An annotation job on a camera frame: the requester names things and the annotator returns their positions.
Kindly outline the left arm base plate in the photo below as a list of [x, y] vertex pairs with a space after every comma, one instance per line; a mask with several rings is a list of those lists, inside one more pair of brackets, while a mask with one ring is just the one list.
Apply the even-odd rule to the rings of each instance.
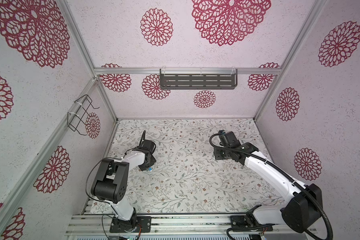
[[151, 231], [152, 217], [132, 217], [129, 221], [122, 221], [113, 217], [110, 233], [149, 233]]

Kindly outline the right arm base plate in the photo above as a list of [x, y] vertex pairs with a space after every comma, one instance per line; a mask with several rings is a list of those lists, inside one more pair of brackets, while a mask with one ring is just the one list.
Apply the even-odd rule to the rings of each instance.
[[261, 225], [254, 218], [247, 215], [230, 216], [231, 227], [234, 231], [272, 231], [273, 225]]

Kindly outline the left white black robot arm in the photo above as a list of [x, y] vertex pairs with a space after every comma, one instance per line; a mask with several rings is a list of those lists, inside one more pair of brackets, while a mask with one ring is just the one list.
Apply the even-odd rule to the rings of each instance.
[[156, 144], [150, 140], [141, 140], [136, 148], [133, 148], [123, 158], [103, 158], [97, 164], [98, 171], [95, 175], [91, 195], [98, 202], [110, 206], [114, 216], [112, 217], [111, 233], [143, 233], [146, 232], [147, 220], [142, 223], [137, 217], [137, 210], [124, 198], [127, 190], [129, 171], [139, 168], [141, 171], [148, 170], [156, 163], [153, 153]]

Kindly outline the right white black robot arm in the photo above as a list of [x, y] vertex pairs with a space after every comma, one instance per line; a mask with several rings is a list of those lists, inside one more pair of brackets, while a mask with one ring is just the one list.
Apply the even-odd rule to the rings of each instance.
[[221, 130], [210, 136], [209, 143], [216, 160], [233, 160], [249, 168], [266, 180], [287, 203], [281, 207], [256, 205], [251, 208], [241, 216], [243, 220], [227, 229], [230, 239], [233, 239], [232, 232], [266, 231], [276, 225], [286, 225], [296, 233], [305, 233], [317, 240], [319, 237], [309, 228], [319, 219], [324, 221], [326, 239], [334, 238], [331, 222], [323, 208], [322, 191], [317, 185], [306, 185], [293, 178], [269, 161], [256, 146], [242, 144], [233, 132]]

